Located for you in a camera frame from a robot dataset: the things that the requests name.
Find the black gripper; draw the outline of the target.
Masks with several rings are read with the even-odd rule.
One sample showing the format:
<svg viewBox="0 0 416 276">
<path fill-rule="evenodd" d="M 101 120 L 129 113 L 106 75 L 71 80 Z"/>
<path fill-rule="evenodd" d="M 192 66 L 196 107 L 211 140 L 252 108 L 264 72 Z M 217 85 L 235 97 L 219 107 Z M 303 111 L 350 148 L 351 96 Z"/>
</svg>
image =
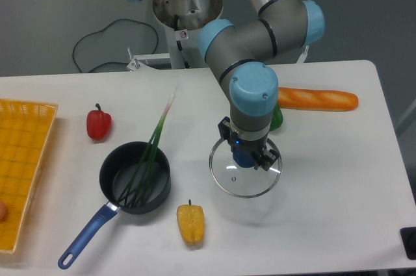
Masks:
<svg viewBox="0 0 416 276">
<path fill-rule="evenodd" d="M 223 118 L 218 124 L 220 137 L 226 140 L 234 159 L 253 159 L 254 169 L 268 171 L 280 158 L 276 148 L 266 147 L 270 124 L 259 131 L 245 131 L 237 127 L 229 118 Z"/>
</svg>

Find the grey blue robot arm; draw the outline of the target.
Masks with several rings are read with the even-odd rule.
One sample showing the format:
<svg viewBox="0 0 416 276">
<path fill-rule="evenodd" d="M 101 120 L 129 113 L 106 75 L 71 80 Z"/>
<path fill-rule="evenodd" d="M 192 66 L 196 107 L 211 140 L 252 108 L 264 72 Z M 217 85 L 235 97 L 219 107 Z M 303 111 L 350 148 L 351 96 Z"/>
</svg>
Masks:
<svg viewBox="0 0 416 276">
<path fill-rule="evenodd" d="M 313 1 L 251 1 L 257 19 L 243 27 L 220 17 L 221 0 L 153 0 L 153 13 L 175 33 L 198 35 L 199 58 L 230 103 L 230 119 L 218 126 L 222 139 L 239 166 L 268 170 L 279 157 L 267 141 L 278 79 L 266 61 L 319 40 L 325 20 Z"/>
</svg>

